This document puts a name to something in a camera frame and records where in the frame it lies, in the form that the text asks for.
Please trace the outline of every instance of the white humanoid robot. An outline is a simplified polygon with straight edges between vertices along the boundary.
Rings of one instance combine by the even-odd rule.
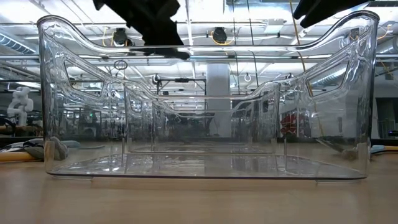
[[[17,91],[12,93],[12,102],[8,106],[7,115],[9,118],[18,115],[18,125],[25,126],[27,113],[33,110],[33,100],[29,99],[28,94],[30,88],[28,87],[18,87]]]

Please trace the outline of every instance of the wooden table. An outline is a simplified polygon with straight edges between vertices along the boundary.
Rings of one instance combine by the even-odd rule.
[[[398,154],[357,183],[59,180],[43,163],[0,164],[0,223],[398,223]]]

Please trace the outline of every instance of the transparent storage container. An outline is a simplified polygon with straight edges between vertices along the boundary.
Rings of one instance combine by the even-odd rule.
[[[46,171],[365,178],[378,21],[354,12],[300,46],[104,47],[61,17],[43,17]],[[293,63],[305,71],[262,76],[262,68]],[[149,76],[149,68],[169,77]]]

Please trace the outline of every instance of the clear plastic bin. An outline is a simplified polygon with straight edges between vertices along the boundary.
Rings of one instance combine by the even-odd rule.
[[[46,171],[365,178],[378,20],[372,12],[354,12],[300,46],[104,47],[61,17],[43,17]],[[184,55],[189,58],[179,59]],[[292,62],[305,72],[261,76],[262,68]],[[171,78],[148,76],[149,67]]]

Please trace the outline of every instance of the ceiling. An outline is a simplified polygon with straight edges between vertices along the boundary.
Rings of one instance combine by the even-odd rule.
[[[295,29],[290,12],[289,0],[235,0],[232,8],[231,1],[214,0],[178,0],[181,7],[178,13],[173,16],[177,22],[178,33],[185,45],[216,45],[211,38],[211,32],[215,27],[224,27],[228,36],[228,42],[236,45],[289,45],[297,44]],[[293,7],[297,6],[298,0],[293,0]],[[398,1],[376,1],[366,7],[367,10],[376,12],[381,20],[378,28],[378,45],[382,46],[382,53],[397,53],[390,49],[394,45],[393,39],[398,32]],[[341,12],[328,18],[310,29],[303,31],[298,26],[300,43],[306,44],[317,40],[341,17],[351,11]],[[36,21],[42,16],[49,14],[58,15],[74,23],[77,28],[92,42],[98,45],[112,45],[112,34],[118,27],[125,27],[125,22],[107,6],[97,11],[89,0],[0,0],[0,33],[21,43],[34,51],[33,55],[39,53],[38,30]],[[126,31],[136,46],[144,45],[141,35],[134,29]],[[0,45],[0,54],[20,55],[20,52]],[[38,60],[3,60],[3,63],[11,63],[17,69],[7,70],[0,73],[3,79],[9,75],[20,75],[26,71],[39,74]],[[316,62],[306,61],[305,66],[310,68]],[[105,65],[102,62],[96,64],[100,69],[109,72],[111,64]],[[302,72],[300,60],[291,62],[239,62],[231,63],[231,87],[234,89],[238,83],[243,89],[256,87],[252,77],[259,73],[259,81],[266,82],[276,78],[284,78],[291,74]],[[379,73],[386,72],[386,69],[378,64]],[[79,68],[70,68],[69,75],[78,79],[89,78],[89,75]],[[159,75],[162,78],[205,78],[206,63],[179,62],[167,66],[129,66],[121,72],[131,79],[145,79],[151,83],[152,77]],[[37,77],[24,75],[30,80],[37,80]],[[198,88],[197,83],[169,83],[170,89]]]

